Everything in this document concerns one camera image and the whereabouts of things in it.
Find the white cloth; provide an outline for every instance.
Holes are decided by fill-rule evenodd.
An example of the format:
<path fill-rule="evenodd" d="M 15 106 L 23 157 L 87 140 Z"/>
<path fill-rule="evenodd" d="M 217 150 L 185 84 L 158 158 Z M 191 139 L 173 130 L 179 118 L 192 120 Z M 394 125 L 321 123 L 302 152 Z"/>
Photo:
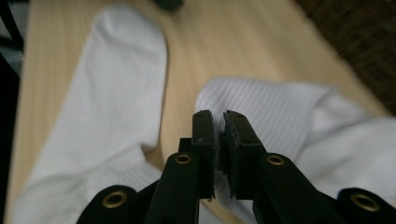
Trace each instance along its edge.
<path fill-rule="evenodd" d="M 14 207 L 14 223 L 76 223 L 101 189 L 141 190 L 160 177 L 142 148 L 155 148 L 160 127 L 166 46 L 162 32 L 124 5 L 95 20 L 64 108 Z M 369 119 L 329 87 L 218 78 L 201 91 L 196 110 L 245 114 L 267 150 L 284 154 L 325 193 L 361 187 L 394 199 L 396 121 Z M 218 198 L 254 223 L 250 202 Z M 219 223 L 204 207 L 201 223 Z"/>
<path fill-rule="evenodd" d="M 212 111 L 215 132 L 222 113 L 244 114 L 267 151 L 292 159 L 332 197 L 358 187 L 396 203 L 396 120 L 371 119 L 328 86 L 220 77 L 198 95 L 195 110 Z M 217 198 L 237 216 L 256 223 L 252 202 L 230 199 L 227 177 L 217 173 Z"/>
<path fill-rule="evenodd" d="M 156 25 L 125 5 L 101 12 L 13 223 L 76 223 L 100 190 L 139 191 L 160 177 L 142 148 L 158 141 L 165 70 Z M 204 207 L 200 220 L 218 222 Z"/>

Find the light wood grain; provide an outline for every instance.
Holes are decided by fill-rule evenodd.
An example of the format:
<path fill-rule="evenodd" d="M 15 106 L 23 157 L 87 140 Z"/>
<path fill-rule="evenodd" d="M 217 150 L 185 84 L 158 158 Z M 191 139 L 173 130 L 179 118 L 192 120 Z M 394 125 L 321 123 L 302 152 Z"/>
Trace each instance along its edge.
<path fill-rule="evenodd" d="M 62 109 L 94 15 L 110 2 L 31 1 L 6 223 Z M 218 75 L 331 84 L 374 115 L 386 114 L 292 0 L 187 0 L 174 13 L 148 0 L 126 2 L 167 39 L 161 138 L 147 155 L 160 168 L 179 138 L 191 136 L 195 98 Z M 226 223 L 239 222 L 217 203 L 211 207 Z"/>

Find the screw hole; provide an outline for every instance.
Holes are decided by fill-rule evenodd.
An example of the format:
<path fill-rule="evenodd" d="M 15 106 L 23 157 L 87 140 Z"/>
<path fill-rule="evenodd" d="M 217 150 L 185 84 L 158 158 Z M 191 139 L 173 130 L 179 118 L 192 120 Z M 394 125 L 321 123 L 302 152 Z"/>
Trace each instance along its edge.
<path fill-rule="evenodd" d="M 126 202 L 128 194 L 125 190 L 113 191 L 102 200 L 102 205 L 106 208 L 116 208 Z"/>
<path fill-rule="evenodd" d="M 285 161 L 278 156 L 269 156 L 267 157 L 267 161 L 272 163 L 273 165 L 283 165 L 285 163 Z"/>
<path fill-rule="evenodd" d="M 189 155 L 183 154 L 176 156 L 175 161 L 179 164 L 187 164 L 191 161 L 191 157 Z"/>
<path fill-rule="evenodd" d="M 361 193 L 353 193 L 350 196 L 350 199 L 354 204 L 369 212 L 377 212 L 380 208 L 376 201 Z"/>

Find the wooden surface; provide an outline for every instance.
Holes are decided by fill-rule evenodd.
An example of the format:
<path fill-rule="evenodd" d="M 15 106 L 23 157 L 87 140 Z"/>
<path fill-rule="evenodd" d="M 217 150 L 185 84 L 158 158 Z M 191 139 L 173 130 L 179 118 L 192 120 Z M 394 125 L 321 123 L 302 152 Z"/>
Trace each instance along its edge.
<path fill-rule="evenodd" d="M 7 223 L 62 108 L 94 15 L 110 2 L 31 1 Z M 332 84 L 374 115 L 386 114 L 292 0 L 186 0 L 175 13 L 149 0 L 129 4 L 159 24 L 168 44 L 161 138 L 147 155 L 160 168 L 179 138 L 191 136 L 195 98 L 218 75 Z M 226 223 L 238 222 L 214 207 Z"/>

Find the white fabric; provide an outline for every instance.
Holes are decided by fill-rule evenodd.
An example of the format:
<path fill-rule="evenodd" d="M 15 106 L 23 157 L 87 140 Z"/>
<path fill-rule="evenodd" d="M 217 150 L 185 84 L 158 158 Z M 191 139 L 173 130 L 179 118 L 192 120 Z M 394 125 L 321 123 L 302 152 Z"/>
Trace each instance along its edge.
<path fill-rule="evenodd" d="M 155 148 L 160 127 L 166 46 L 162 32 L 124 5 L 95 20 L 64 108 L 22 195 L 14 223 L 76 223 L 93 196 L 112 185 L 141 190 L 160 177 L 142 148 Z M 370 119 L 326 86 L 218 78 L 196 110 L 212 110 L 220 133 L 227 109 L 245 114 L 268 151 L 293 159 L 318 189 L 335 196 L 361 187 L 395 198 L 396 121 Z M 218 199 L 254 223 L 250 202 Z M 219 223 L 201 207 L 201 223 Z"/>
<path fill-rule="evenodd" d="M 291 158 L 322 192 L 359 187 L 396 203 L 396 120 L 371 119 L 328 86 L 272 83 L 236 77 L 208 82 L 195 110 L 212 111 L 222 133 L 222 113 L 247 116 L 267 151 Z M 230 199 L 227 176 L 216 176 L 217 198 L 247 223 L 252 202 Z"/>
<path fill-rule="evenodd" d="M 76 223 L 100 190 L 141 190 L 160 177 L 142 148 L 157 144 L 165 66 L 156 25 L 125 5 L 103 10 L 13 223 Z M 200 219 L 218 222 L 204 207 Z"/>

